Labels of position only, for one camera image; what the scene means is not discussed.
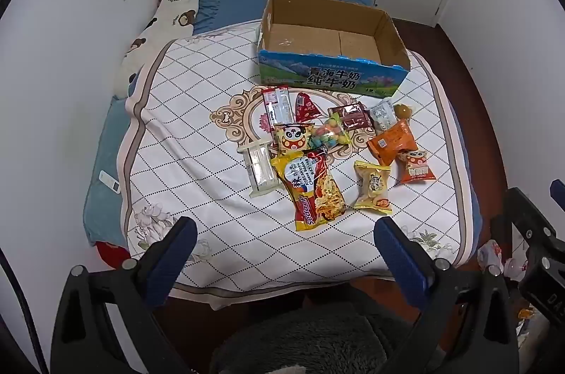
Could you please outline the white quilted floral blanket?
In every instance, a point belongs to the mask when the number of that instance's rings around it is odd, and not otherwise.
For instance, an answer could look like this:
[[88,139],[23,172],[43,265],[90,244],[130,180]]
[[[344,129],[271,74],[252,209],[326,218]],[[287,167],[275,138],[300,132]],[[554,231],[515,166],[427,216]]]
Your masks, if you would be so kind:
[[126,100],[117,158],[120,228],[140,258],[181,217],[194,250],[172,295],[223,307],[358,277],[387,277],[380,214],[358,208],[371,127],[322,139],[327,153],[278,153],[260,83],[260,23],[168,42]]

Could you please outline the orange panda snack packet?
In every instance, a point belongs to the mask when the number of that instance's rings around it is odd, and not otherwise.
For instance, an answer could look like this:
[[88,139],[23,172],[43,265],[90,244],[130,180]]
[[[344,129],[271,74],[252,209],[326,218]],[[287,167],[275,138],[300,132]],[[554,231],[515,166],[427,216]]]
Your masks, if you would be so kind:
[[401,185],[437,180],[429,166],[428,152],[426,150],[402,150],[397,154],[397,159],[403,166],[403,172],[399,180]]

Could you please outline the colourful candy bag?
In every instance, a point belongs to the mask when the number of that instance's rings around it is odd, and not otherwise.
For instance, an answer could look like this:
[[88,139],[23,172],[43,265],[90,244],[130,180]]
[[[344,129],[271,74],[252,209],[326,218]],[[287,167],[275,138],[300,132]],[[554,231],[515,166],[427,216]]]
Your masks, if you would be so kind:
[[338,113],[331,114],[323,124],[315,126],[308,142],[310,149],[324,146],[327,150],[350,143],[351,138]]

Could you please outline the red triangular snack packet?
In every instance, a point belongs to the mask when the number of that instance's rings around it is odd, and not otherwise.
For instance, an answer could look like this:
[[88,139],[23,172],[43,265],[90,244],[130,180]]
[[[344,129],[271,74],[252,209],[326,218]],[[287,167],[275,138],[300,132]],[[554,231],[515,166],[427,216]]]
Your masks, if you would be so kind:
[[298,123],[308,123],[323,116],[321,109],[304,92],[297,93],[295,101],[295,116]]

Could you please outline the red white bar packet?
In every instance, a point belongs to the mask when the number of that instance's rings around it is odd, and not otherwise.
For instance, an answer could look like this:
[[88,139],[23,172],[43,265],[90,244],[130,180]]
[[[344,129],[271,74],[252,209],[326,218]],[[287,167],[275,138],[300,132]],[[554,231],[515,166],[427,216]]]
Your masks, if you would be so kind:
[[279,124],[294,122],[290,93],[286,86],[266,88],[262,91],[262,98],[271,129]]

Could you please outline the bear print long pillow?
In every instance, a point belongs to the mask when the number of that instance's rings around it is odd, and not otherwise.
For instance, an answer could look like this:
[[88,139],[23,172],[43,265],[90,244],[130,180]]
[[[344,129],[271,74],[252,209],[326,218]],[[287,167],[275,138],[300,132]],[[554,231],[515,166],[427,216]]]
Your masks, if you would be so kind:
[[187,39],[195,29],[199,0],[158,0],[155,14],[130,44],[113,85],[113,95],[128,95],[132,79],[145,64],[151,64],[171,40]]

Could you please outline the red object under bed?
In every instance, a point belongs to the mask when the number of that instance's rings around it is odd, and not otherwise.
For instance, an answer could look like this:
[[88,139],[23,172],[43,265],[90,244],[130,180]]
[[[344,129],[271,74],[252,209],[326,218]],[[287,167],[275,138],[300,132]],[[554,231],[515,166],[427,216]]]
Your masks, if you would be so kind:
[[112,269],[120,269],[121,265],[130,258],[126,249],[107,242],[96,242],[95,248],[101,260]]

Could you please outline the orange jelly cup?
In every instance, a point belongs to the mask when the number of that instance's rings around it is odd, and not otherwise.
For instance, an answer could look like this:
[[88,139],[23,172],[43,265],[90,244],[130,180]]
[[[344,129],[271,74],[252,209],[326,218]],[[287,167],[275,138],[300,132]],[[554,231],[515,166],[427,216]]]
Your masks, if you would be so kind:
[[394,114],[397,120],[409,121],[413,115],[413,109],[403,103],[398,103],[394,105]]

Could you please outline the white remote control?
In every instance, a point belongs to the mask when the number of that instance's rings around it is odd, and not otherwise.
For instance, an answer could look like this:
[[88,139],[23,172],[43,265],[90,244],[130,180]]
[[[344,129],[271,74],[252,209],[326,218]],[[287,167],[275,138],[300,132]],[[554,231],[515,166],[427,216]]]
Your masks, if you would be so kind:
[[119,182],[104,170],[101,170],[99,173],[99,181],[103,183],[108,189],[111,189],[114,193],[121,193]]

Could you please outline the open cardboard milk box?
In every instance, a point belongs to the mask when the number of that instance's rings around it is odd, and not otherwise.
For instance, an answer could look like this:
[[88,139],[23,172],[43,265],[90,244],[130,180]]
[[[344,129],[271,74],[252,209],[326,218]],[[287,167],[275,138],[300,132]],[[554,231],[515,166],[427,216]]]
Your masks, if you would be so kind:
[[390,97],[408,76],[390,15],[339,0],[267,0],[257,45],[263,85]]

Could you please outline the white clear wafer packet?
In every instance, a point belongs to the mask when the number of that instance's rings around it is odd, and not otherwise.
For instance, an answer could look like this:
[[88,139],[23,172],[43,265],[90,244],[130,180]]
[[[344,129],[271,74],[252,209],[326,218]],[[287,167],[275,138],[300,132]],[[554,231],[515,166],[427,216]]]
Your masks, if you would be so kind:
[[238,153],[243,156],[250,180],[250,198],[264,196],[281,186],[279,177],[271,165],[271,143],[271,139],[263,138],[238,146]]

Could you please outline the yellow panda snack packet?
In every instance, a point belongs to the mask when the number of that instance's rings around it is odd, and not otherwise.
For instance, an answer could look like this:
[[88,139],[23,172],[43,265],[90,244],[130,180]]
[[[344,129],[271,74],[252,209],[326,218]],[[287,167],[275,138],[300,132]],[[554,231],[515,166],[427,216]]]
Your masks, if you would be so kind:
[[274,137],[279,155],[309,149],[310,137],[313,133],[313,123],[278,124],[274,127]]

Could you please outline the yellow bread snack packet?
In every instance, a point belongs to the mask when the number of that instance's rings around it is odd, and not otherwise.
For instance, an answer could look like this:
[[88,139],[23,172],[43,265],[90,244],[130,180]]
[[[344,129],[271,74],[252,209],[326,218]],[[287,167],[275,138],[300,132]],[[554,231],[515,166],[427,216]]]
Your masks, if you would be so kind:
[[360,179],[359,194],[353,207],[373,210],[381,215],[392,214],[393,207],[388,195],[390,167],[356,161],[353,168]]

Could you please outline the yellow instant noodle packet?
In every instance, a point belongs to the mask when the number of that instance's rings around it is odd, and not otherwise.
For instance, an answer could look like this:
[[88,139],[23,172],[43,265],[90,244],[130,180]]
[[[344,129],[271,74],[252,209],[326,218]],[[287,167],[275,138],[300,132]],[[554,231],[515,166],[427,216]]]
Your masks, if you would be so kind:
[[296,231],[311,231],[346,211],[344,196],[327,165],[324,146],[278,155],[271,165],[295,207]]

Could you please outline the grey furry stool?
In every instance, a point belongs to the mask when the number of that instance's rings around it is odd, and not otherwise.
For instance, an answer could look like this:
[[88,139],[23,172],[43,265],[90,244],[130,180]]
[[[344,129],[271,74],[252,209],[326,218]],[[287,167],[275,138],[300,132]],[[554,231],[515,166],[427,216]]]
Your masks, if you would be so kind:
[[301,310],[241,331],[216,351],[211,373],[377,373],[406,326],[367,301]]

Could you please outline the brown chocolate snack packet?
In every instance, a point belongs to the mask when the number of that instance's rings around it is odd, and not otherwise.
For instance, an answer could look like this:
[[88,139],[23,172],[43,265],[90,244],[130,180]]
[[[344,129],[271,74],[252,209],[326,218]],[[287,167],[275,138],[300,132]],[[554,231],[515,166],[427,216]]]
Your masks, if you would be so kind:
[[359,101],[331,107],[327,112],[329,117],[336,120],[337,124],[347,132],[373,127],[368,109]]

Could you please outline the white striped snack packet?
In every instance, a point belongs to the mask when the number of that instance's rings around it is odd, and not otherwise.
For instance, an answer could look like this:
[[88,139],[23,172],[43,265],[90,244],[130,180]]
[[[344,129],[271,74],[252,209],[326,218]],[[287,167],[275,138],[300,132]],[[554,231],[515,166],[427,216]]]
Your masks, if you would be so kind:
[[390,97],[385,97],[378,104],[369,108],[369,115],[377,131],[384,132],[397,123],[394,104]]

